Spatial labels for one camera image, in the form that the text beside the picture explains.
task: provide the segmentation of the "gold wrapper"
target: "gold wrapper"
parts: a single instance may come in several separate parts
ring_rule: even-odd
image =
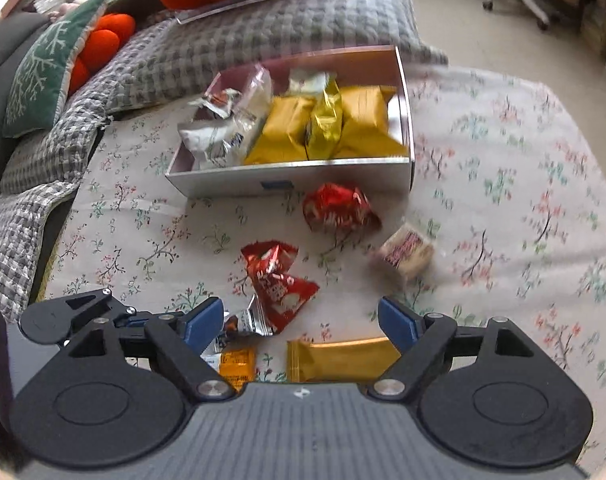
[[[399,356],[387,337],[319,344],[288,341],[288,381],[371,383]]]
[[[225,349],[221,354],[203,356],[203,359],[236,391],[239,391],[245,383],[254,381],[256,375],[256,350],[254,348]]]
[[[336,80],[331,79],[312,110],[305,140],[309,160],[327,160],[341,139],[343,106]]]
[[[307,160],[305,127],[315,102],[312,97],[275,97],[263,132],[243,164]]]
[[[341,89],[343,131],[332,158],[407,156],[407,147],[387,133],[387,103],[392,86],[350,86]]]

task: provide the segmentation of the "metal screw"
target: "metal screw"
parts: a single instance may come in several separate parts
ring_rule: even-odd
[[[396,379],[382,379],[374,383],[374,391],[386,397],[400,395],[404,389],[405,384]]]
[[[199,384],[196,390],[203,397],[210,397],[211,399],[216,399],[227,395],[229,393],[229,386],[227,385],[227,383],[219,381],[218,379],[210,379],[209,381],[205,381]]]

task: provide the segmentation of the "red candy wrapper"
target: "red candy wrapper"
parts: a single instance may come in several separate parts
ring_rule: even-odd
[[[312,231],[381,228],[381,219],[358,187],[323,184],[303,200],[303,216]]]
[[[276,240],[241,249],[247,275],[275,333],[281,332],[318,290],[314,282],[285,274],[298,253],[298,248]]]

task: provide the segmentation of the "ribbed gray surface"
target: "ribbed gray surface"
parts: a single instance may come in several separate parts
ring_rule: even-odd
[[[249,384],[238,399],[208,404],[170,446],[133,465],[69,472],[32,463],[26,480],[579,480],[564,466],[499,474],[435,448],[399,405],[354,384]]]

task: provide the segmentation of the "floral pattern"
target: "floral pattern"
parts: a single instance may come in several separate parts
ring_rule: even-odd
[[[233,312],[252,295],[240,248],[299,247],[293,272],[321,289],[257,351],[257,380],[284,381],[286,341],[381,335],[377,303],[484,326],[516,322],[592,400],[580,463],[606,461],[606,184],[570,115],[541,84],[455,68],[406,67],[416,178],[409,205],[371,195],[374,235],[312,233],[302,194],[189,202],[163,175],[189,99],[113,123],[74,201],[46,297],[109,285],[139,310],[189,310],[211,295]],[[435,243],[406,290],[379,281],[367,253],[410,220]]]

